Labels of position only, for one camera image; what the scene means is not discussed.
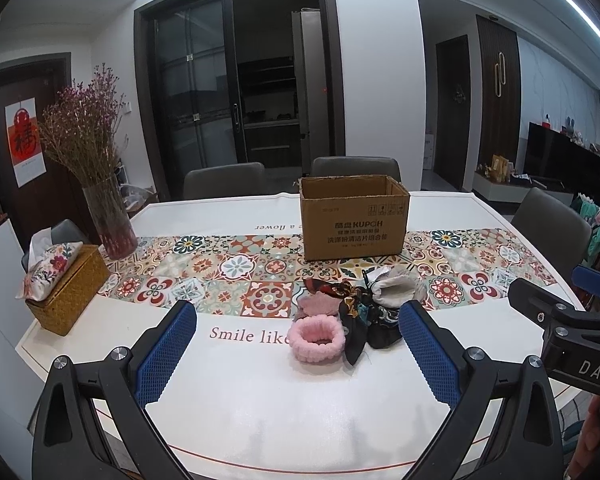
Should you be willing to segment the person's right hand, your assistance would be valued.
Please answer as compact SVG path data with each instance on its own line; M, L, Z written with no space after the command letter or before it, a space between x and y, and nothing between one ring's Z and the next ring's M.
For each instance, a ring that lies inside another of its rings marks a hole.
M593 396L565 479L600 479L600 396Z

